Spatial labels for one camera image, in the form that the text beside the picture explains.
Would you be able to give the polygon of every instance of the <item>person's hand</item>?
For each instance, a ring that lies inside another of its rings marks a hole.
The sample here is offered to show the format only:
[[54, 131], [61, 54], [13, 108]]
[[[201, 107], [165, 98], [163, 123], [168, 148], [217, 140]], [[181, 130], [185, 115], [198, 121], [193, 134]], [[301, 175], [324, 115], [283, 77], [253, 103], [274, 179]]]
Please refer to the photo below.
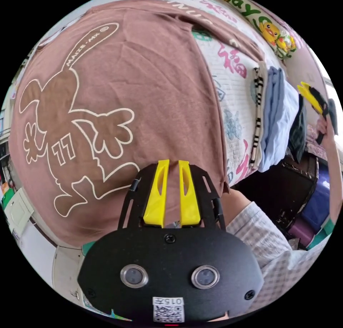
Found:
[[332, 148], [336, 148], [336, 143], [334, 139], [335, 132], [329, 114], [326, 116], [326, 120], [322, 115], [319, 117], [316, 128], [318, 133], [320, 132], [324, 134], [322, 146], [324, 147], [325, 151], [329, 151]]

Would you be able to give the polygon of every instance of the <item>folded clothes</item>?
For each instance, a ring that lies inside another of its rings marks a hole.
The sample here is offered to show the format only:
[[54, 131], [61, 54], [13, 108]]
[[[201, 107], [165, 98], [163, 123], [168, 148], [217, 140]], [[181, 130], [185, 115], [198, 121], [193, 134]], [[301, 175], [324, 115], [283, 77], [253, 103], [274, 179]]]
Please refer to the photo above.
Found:
[[304, 99], [302, 95], [299, 94], [299, 110], [291, 127], [288, 140], [290, 153], [293, 157], [293, 160], [295, 160], [298, 164], [300, 163], [305, 151], [307, 132], [306, 117], [307, 112]]
[[290, 129], [299, 110], [298, 92], [286, 81], [281, 68], [272, 66], [269, 69], [265, 88], [260, 172], [267, 171], [285, 157]]
[[256, 132], [257, 134], [257, 147], [256, 147], [256, 153], [255, 153], [255, 161], [254, 165], [252, 166], [253, 169], [257, 169], [262, 158], [262, 148], [261, 148], [261, 139], [263, 137], [263, 132], [264, 132], [264, 126], [263, 126], [263, 121], [264, 121], [264, 105], [265, 105], [265, 89], [267, 85], [267, 80], [268, 80], [268, 68], [265, 62], [260, 61], [258, 63], [258, 75], [263, 79], [263, 88], [262, 88], [262, 95], [261, 95], [261, 104], [260, 104], [260, 128], [259, 131]]

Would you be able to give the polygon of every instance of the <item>striped cloth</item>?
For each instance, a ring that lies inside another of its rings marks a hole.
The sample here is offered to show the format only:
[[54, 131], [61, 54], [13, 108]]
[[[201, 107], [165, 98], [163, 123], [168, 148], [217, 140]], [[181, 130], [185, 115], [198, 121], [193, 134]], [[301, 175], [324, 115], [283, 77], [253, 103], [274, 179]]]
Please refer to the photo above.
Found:
[[263, 78], [261, 77], [261, 71], [259, 67], [255, 67], [254, 69], [255, 76], [254, 76], [254, 85], [255, 85], [255, 94], [256, 94], [256, 127], [255, 127], [255, 135], [254, 135], [254, 143], [251, 152], [250, 158], [250, 167], [253, 167], [256, 160], [256, 151], [257, 146], [260, 138], [260, 129], [261, 129], [261, 117], [262, 117], [262, 110], [261, 110], [261, 101], [262, 101], [262, 92], [263, 92]]

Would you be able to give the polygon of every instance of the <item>blue container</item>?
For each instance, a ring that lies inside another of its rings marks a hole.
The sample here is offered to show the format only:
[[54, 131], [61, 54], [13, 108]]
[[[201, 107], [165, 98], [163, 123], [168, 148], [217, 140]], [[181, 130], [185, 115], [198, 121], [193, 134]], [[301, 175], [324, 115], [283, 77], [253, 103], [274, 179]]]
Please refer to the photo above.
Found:
[[329, 216], [329, 171], [326, 165], [319, 164], [319, 175], [317, 186], [301, 213], [301, 217], [313, 228], [314, 233], [318, 234], [323, 223]]

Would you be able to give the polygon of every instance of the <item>purple container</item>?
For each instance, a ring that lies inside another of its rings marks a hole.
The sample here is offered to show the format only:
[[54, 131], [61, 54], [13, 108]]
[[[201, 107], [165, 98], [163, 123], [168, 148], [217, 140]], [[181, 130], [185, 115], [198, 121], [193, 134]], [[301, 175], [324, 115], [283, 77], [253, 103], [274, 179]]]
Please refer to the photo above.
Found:
[[314, 239], [313, 228], [301, 217], [298, 217], [293, 223], [292, 227], [288, 230], [289, 234], [294, 235], [300, 239], [300, 243], [308, 247]]

